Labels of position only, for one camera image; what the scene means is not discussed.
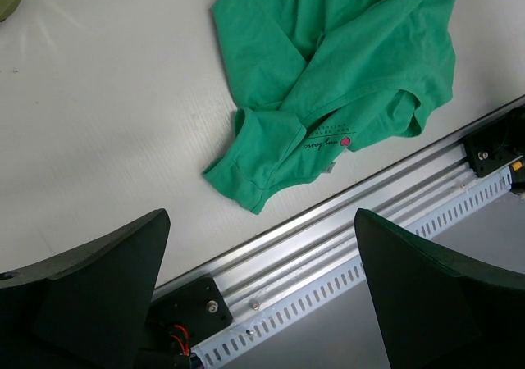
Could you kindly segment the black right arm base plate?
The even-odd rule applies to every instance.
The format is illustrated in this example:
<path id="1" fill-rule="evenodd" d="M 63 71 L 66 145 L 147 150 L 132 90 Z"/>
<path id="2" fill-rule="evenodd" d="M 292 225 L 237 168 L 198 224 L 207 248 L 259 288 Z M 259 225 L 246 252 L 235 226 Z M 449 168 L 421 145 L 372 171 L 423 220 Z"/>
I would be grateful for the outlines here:
<path id="1" fill-rule="evenodd" d="M 463 146 L 477 177 L 508 166 L 511 192 L 524 194 L 524 105 L 466 135 Z"/>

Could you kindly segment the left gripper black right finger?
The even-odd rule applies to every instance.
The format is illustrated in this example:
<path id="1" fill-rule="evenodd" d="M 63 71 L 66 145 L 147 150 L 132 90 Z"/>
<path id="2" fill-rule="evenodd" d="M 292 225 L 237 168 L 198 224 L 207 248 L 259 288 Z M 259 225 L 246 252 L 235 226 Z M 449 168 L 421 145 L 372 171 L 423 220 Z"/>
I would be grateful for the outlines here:
<path id="1" fill-rule="evenodd" d="M 358 250 L 393 368 L 522 368 L 524 276 L 358 209 Z"/>

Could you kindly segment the aluminium frame rail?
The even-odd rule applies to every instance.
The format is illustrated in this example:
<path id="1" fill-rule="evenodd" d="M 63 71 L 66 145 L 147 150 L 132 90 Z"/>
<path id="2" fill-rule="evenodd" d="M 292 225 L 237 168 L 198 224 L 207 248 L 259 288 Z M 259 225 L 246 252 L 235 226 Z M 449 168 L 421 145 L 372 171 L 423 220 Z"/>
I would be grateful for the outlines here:
<path id="1" fill-rule="evenodd" d="M 158 287 L 154 298 L 211 276 L 237 322 L 257 316 L 325 278 L 325 293 L 362 277 L 354 233 L 357 210 L 369 209 L 431 239 L 509 191 L 501 167 L 480 178 L 462 139 L 501 118 L 522 98 L 406 157 L 286 223 Z"/>

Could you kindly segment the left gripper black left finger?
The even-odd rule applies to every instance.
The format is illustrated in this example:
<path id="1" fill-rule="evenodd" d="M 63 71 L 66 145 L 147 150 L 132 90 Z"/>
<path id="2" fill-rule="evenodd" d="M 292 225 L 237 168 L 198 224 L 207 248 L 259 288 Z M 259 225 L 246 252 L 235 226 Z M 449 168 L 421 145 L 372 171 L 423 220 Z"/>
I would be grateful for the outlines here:
<path id="1" fill-rule="evenodd" d="M 3 368 L 131 368 L 167 246 L 167 211 L 1 274 Z"/>

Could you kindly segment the green tank top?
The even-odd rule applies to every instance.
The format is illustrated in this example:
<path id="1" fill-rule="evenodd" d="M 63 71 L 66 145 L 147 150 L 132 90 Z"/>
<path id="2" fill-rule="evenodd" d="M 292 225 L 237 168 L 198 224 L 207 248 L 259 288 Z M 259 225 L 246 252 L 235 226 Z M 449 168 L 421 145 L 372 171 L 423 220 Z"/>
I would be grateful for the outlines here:
<path id="1" fill-rule="evenodd" d="M 452 97 L 455 0 L 216 0 L 234 140 L 203 173 L 257 214 L 344 151 L 422 133 Z"/>

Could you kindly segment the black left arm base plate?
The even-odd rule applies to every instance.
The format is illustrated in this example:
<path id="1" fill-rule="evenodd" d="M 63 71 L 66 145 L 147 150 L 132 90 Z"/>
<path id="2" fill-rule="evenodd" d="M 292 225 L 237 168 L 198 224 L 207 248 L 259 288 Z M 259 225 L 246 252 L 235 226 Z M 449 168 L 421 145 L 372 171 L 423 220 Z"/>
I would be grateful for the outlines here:
<path id="1" fill-rule="evenodd" d="M 233 316 L 215 280 L 201 276 L 150 306 L 137 368 L 203 368 L 193 348 L 226 329 Z"/>

